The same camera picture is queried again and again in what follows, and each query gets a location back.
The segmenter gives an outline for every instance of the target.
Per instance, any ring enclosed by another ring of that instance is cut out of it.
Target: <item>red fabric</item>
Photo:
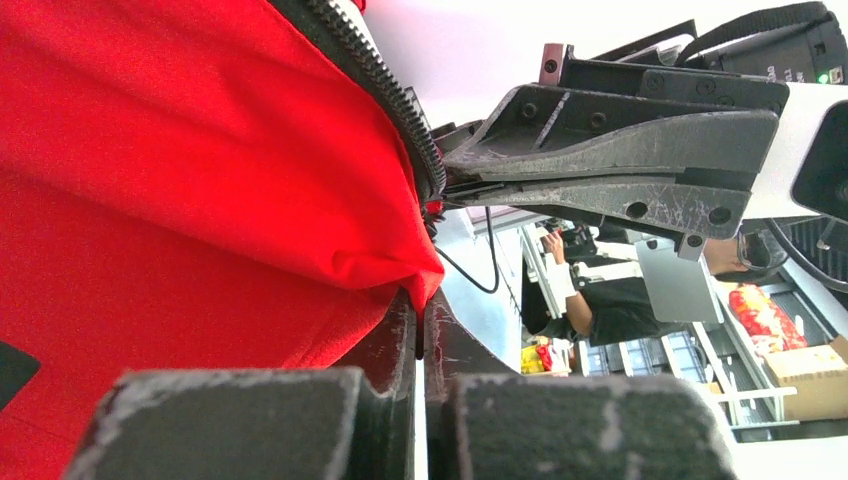
[[[55,478],[127,369],[327,366],[437,288],[397,131],[265,0],[5,0],[0,32],[0,339],[43,364],[0,478]]]

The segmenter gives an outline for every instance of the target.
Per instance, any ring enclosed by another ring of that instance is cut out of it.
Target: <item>yellow object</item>
[[[521,373],[541,373],[545,371],[542,358],[536,353],[536,347],[524,347],[521,349]]]

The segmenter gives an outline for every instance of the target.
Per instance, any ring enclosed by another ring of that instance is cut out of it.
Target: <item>zipper teeth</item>
[[[341,7],[327,0],[309,0],[313,11],[330,27],[338,39],[353,54],[365,73],[385,96],[391,109],[409,134],[412,146],[421,155],[433,191],[428,196],[440,194],[447,183],[447,172],[425,120],[404,92],[397,78],[377,53],[365,35],[353,24]]]

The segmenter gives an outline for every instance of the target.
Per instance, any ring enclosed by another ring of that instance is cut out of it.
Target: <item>cardboard box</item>
[[[848,339],[765,356],[777,385],[795,387],[784,397],[787,420],[848,418]]]

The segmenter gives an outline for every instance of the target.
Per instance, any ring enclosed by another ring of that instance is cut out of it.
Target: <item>person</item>
[[[623,232],[623,229],[608,228],[598,240],[624,243],[626,235]],[[542,243],[557,264],[568,261],[558,232],[543,237]],[[728,240],[709,239],[703,255],[711,275],[733,283],[754,283],[770,277],[786,261],[785,252],[764,232]],[[589,266],[614,262],[603,258],[590,260],[594,262],[585,262]],[[548,315],[541,289],[529,283],[526,265],[524,280],[521,316],[524,326],[533,335],[572,341],[586,339],[597,346],[661,337],[688,325],[657,320],[642,278],[589,283],[576,295],[566,298],[566,313],[556,318]]]

